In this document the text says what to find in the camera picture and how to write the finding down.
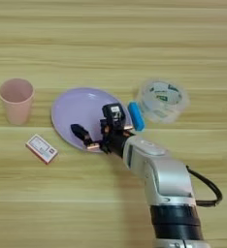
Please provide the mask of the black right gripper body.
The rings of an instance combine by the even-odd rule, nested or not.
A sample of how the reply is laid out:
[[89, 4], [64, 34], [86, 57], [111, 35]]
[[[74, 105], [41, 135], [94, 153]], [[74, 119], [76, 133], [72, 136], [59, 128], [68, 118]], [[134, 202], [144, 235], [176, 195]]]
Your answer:
[[105, 153], [114, 153], [122, 158], [124, 145], [133, 136], [131, 130], [125, 131], [124, 128], [117, 130], [114, 127], [105, 125], [101, 127], [101, 133], [100, 149]]

